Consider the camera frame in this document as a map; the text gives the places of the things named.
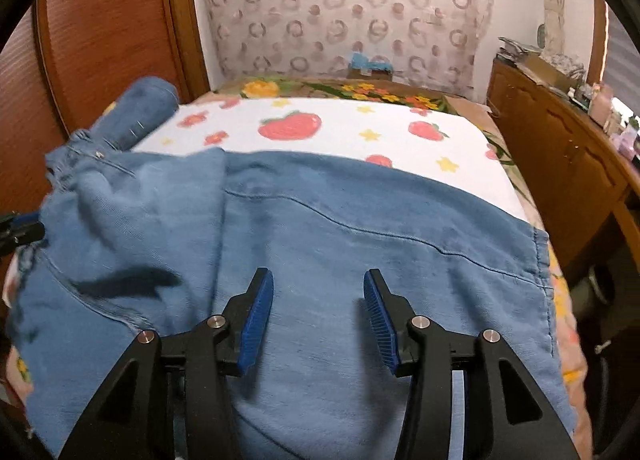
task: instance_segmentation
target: wooden cabinet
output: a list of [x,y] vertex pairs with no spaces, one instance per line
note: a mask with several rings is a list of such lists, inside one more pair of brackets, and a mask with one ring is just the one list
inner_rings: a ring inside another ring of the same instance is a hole
[[619,156],[591,119],[500,62],[494,64],[488,103],[559,263],[570,267],[628,185]]

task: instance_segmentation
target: wooden wardrobe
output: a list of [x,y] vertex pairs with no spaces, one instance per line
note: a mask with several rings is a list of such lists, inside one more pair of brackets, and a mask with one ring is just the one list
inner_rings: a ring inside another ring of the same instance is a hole
[[36,0],[0,53],[0,212],[36,210],[44,154],[146,75],[209,90],[193,0]]

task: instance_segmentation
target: cardboard box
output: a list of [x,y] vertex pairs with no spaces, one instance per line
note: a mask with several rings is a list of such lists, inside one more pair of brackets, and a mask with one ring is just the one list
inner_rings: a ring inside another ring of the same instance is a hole
[[578,79],[569,79],[535,54],[527,55],[524,65],[549,86],[558,88],[565,94],[569,92],[569,88],[576,88],[578,85]]

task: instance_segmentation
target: jeans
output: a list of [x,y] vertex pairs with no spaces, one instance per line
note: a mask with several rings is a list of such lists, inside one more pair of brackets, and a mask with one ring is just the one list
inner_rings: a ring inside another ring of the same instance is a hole
[[500,332],[572,430],[546,233],[366,162],[127,151],[175,105],[169,85],[138,82],[47,159],[47,236],[20,254],[9,326],[35,386],[28,418],[54,453],[140,329],[191,329],[246,290],[258,266],[275,285],[262,351],[247,376],[229,379],[245,458],[393,457],[408,379],[389,374],[370,329],[370,268],[447,330]]

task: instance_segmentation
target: strawberry print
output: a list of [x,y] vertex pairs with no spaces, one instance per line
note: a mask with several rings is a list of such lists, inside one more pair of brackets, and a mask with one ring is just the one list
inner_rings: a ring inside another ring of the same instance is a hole
[[240,97],[234,97],[233,99],[227,99],[225,102],[220,104],[221,110],[228,110],[229,108],[233,108],[234,106],[238,106],[240,104]]
[[228,136],[229,134],[227,132],[216,132],[212,135],[207,135],[204,139],[204,145],[212,146],[213,144],[221,144]]
[[314,136],[321,125],[316,114],[295,110],[282,119],[264,120],[258,133],[269,140],[304,140]]
[[431,113],[431,110],[425,110],[424,108],[411,108],[410,111],[412,114],[418,114],[423,117],[426,117],[428,114]]
[[385,167],[393,167],[394,163],[391,162],[391,159],[388,156],[384,155],[369,155],[365,162],[370,162],[372,164],[378,164],[379,166]]
[[489,160],[500,160],[498,155],[495,153],[494,147],[491,144],[487,144],[486,146],[489,148],[489,151],[487,151],[484,156]]
[[418,120],[409,124],[409,133],[420,138],[426,138],[427,140],[444,140],[445,137],[449,138],[449,135],[440,131],[437,124],[430,124],[423,120]]
[[190,128],[195,124],[199,124],[207,120],[207,113],[200,112],[199,114],[191,114],[187,115],[183,120],[178,122],[178,127],[180,128]]

